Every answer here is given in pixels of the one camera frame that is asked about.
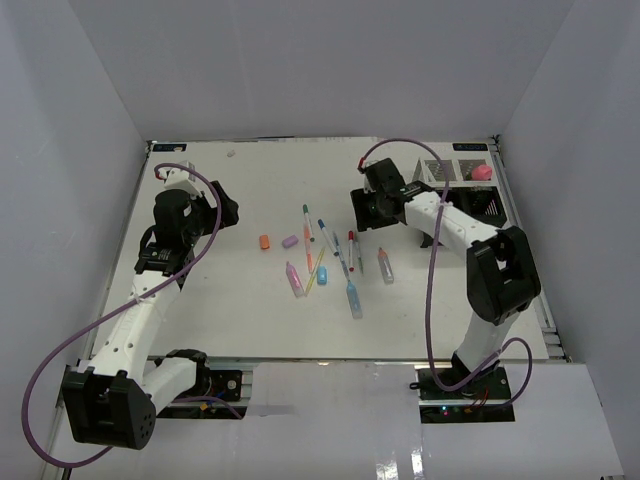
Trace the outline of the red capped marker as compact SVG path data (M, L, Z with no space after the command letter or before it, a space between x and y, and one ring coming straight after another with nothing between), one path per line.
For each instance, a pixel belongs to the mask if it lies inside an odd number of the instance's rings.
M349 272L354 272L354 232L353 230L349 230L348 232L348 270Z

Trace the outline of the blue capped marker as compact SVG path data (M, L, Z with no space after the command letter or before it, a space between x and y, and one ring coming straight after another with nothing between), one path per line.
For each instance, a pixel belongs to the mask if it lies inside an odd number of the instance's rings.
M327 229L324 221L322 219L318 219L317 220L318 226L320 227L320 230L322 232L322 235L324 236L327 246L329 247L329 250L331 251L332 255L337 257L339 255L338 253L338 249L336 247L336 244L331 236L331 234L329 233L329 230Z

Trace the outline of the green capped marker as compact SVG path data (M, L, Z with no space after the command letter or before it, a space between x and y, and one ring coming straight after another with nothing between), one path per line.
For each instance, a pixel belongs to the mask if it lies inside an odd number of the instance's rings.
M305 227L308 231L308 238L310 242L315 242L315 236L314 236L314 232L313 232L313 228L312 228L312 222L311 222L311 217L310 217L310 213L309 213L309 208L308 205L305 203L302 206L302 211L303 211L303 216L304 216L304 222L305 222Z

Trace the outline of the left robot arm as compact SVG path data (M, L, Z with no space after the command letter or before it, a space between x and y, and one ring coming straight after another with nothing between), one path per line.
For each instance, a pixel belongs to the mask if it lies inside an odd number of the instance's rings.
M130 292L132 307L116 317L111 333L82 372L68 372L62 396L78 443L140 450L157 415L176 398L205 396L211 374L205 353L173 350L145 369L151 346L186 281L194 248L214 228L237 224L238 205L218 182L215 205L195 187L159 193L154 223L143 234Z

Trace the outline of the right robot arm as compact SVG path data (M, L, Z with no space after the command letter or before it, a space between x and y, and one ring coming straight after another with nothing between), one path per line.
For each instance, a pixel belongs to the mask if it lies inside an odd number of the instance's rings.
M464 339L454 351L444 376L434 384L445 392L472 399L488 385L505 348L509 332L541 292L541 283L525 232L517 226L500 229L483 223L447 201L446 190L406 182L394 162L360 162L365 185L351 193L359 231L402 224L432 239L426 299L433 299L439 247L465 263L466 298L471 318Z

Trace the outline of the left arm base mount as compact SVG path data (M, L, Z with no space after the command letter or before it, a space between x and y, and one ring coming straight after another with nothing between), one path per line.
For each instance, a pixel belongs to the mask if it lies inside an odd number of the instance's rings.
M205 370L196 385L178 396L179 402L158 417L184 420L240 420L248 408L250 393L243 392L241 370Z

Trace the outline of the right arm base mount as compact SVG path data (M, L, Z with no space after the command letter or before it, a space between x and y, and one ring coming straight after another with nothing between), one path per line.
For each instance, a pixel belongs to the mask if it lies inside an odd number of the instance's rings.
M440 389L428 368L418 369L416 380L409 384L409 389L418 395L423 425L512 423L516 420L511 405L499 407L512 396L503 367L455 392Z

